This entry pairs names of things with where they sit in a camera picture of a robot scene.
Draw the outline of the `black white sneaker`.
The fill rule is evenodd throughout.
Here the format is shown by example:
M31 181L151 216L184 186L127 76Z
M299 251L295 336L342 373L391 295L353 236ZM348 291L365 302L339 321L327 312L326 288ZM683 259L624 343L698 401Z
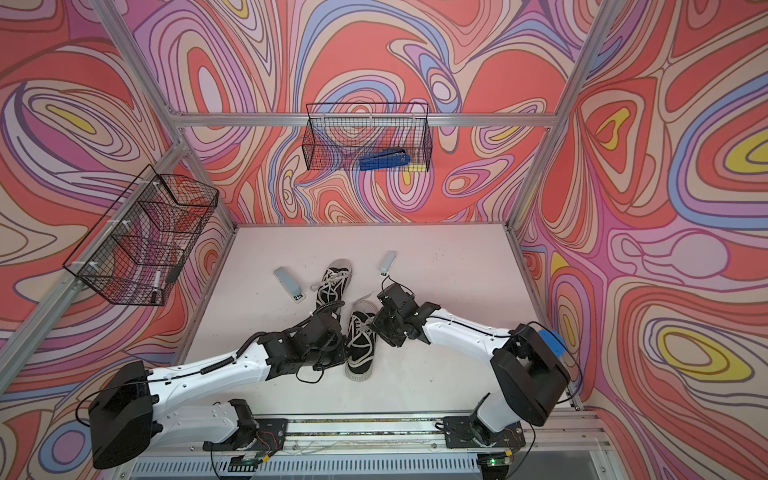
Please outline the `black white sneaker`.
M370 378L375 357L377 334L371 329L378 308L369 300L355 302L346 335L346 376L355 382Z
M325 269L322 278L310 286L310 290L315 293L317 308L343 300L351 281L352 270L352 264L347 259L335 260Z

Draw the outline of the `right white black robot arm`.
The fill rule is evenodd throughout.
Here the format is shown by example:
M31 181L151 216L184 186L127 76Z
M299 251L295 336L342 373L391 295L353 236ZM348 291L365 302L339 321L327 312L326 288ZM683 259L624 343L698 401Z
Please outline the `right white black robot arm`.
M418 340L490 366L498 390L483 397L472 414L473 424L484 433L499 433L520 421L543 426L572 382L560 357L528 324L513 330L482 325L432 302L418 304L397 283L377 298L382 308L372 329L388 345L400 348L407 340Z

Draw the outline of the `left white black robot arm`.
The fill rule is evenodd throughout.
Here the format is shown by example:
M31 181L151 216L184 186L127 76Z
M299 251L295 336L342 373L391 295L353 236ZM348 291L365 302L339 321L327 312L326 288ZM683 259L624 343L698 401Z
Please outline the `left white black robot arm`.
M123 465L152 446L200 441L213 453L281 450L277 428L256 418L244 399L198 406L235 387L297 374L324 373L344 361L343 332L328 311L294 327L257 332L235 351L193 363L149 369L135 361L120 368L87 408L91 459L97 470Z

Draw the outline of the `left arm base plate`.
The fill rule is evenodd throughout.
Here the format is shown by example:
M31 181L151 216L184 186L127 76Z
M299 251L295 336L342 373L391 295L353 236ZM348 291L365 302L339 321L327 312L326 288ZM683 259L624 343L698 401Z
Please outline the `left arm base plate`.
M274 454L284 447L287 427L286 418L257 418L251 424L238 425L222 441L205 441L202 449L206 452L253 451Z

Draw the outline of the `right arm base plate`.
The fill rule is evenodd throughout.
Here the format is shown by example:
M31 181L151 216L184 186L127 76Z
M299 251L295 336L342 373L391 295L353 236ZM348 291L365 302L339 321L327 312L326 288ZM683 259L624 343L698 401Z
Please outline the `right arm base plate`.
M501 448L516 452L527 445L519 422L493 432L474 417L447 416L437 421L435 428L448 449Z

